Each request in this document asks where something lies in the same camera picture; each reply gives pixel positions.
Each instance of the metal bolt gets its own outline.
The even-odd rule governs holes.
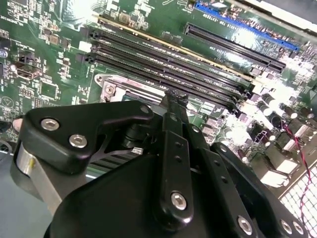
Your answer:
[[[174,114],[170,114],[169,116],[173,121],[177,121],[177,117]]]
[[[84,148],[87,145],[87,139],[83,135],[72,135],[69,138],[69,143],[76,148]]]
[[[187,207],[187,202],[184,196],[178,192],[172,193],[171,200],[173,205],[178,209],[178,210],[185,210]]]
[[[238,224],[239,227],[244,231],[245,234],[247,235],[252,235],[252,227],[251,224],[248,222],[247,219],[245,219],[242,216],[238,216]]]
[[[294,225],[294,227],[295,227],[295,230],[297,230],[297,232],[298,232],[299,234],[301,234],[301,235],[304,234],[303,228],[302,228],[297,222],[294,222],[294,221],[293,221],[293,225]]]
[[[115,93],[115,88],[111,85],[108,85],[106,86],[105,91],[108,95],[113,95]]]
[[[141,111],[143,111],[144,113],[149,113],[149,108],[146,106],[141,106]]]
[[[289,224],[286,223],[286,221],[284,220],[280,220],[281,225],[283,227],[283,229],[288,233],[288,234],[292,234],[292,228],[289,226]]]
[[[219,145],[220,149],[223,151],[223,152],[227,152],[227,149],[226,147],[224,147],[223,145]]]
[[[198,129],[198,127],[196,127],[195,125],[194,126],[192,126],[192,129],[194,130],[194,132],[199,132],[199,129]]]
[[[59,128],[59,123],[52,118],[46,118],[41,121],[41,126],[45,130],[53,131]]]

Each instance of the perforated metal panel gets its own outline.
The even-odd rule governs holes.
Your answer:
[[[307,229],[313,238],[317,238],[317,165],[311,168],[312,184],[304,198],[304,214]],[[305,174],[298,182],[281,198],[286,208],[301,220],[300,199],[308,181]]]

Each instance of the blue pcie slot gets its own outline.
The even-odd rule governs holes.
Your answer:
[[[197,8],[197,9],[203,11],[203,12],[206,12],[206,13],[208,13],[208,14],[216,17],[216,18],[219,18],[219,19],[221,19],[223,21],[226,21],[226,22],[228,22],[230,24],[233,24],[233,25],[236,25],[238,27],[242,27],[244,29],[247,29],[247,30],[253,32],[256,35],[261,36],[263,38],[266,38],[266,39],[268,39],[268,40],[270,40],[270,41],[272,41],[274,43],[277,43],[277,44],[285,47],[285,48],[289,48],[291,50],[298,51],[298,47],[297,46],[294,46],[294,45],[292,45],[292,44],[290,44],[290,43],[288,43],[286,41],[280,40],[280,39],[274,39],[273,37],[271,37],[267,33],[264,33],[264,32],[261,32],[261,31],[255,29],[255,28],[252,28],[252,27],[248,26],[245,23],[239,22],[237,20],[233,20],[233,19],[231,19],[229,17],[223,17],[223,16],[221,16],[219,14],[219,12],[210,9],[209,7],[206,7],[206,6],[203,6],[203,5],[199,4],[199,3],[196,3],[195,4],[195,8]]]

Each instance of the motherboard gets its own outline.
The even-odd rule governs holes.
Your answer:
[[[301,166],[284,125],[301,146],[317,133],[313,35],[232,0],[5,2],[2,140],[17,141],[33,108],[140,100],[164,114],[175,90],[207,143],[226,144],[265,184],[286,185]]]

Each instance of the red wire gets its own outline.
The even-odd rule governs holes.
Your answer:
[[[305,155],[304,155],[304,153],[303,153],[303,151],[302,151],[301,145],[299,144],[298,138],[292,133],[292,131],[291,131],[286,125],[284,126],[284,128],[285,128],[286,132],[287,132],[289,135],[291,135],[292,138],[294,139],[295,144],[296,144],[296,146],[297,146],[297,148],[298,148],[298,150],[299,150],[300,156],[301,156],[301,158],[302,158],[302,161],[303,161],[303,163],[304,163],[304,166],[305,166],[305,168],[306,168],[307,175],[308,175],[308,182],[307,182],[307,184],[306,184],[306,186],[305,186],[305,189],[304,189],[304,191],[303,191],[303,195],[301,196],[301,200],[300,200],[301,218],[302,218],[303,225],[307,228],[307,226],[306,226],[306,224],[305,224],[305,221],[304,221],[304,211],[303,211],[303,209],[304,209],[304,205],[305,205],[305,203],[304,203],[304,197],[305,197],[305,195],[306,195],[306,192],[309,190],[309,185],[312,183],[311,171],[310,171],[310,169],[309,169],[309,167],[308,167],[308,164],[307,164],[307,162],[306,162]]]

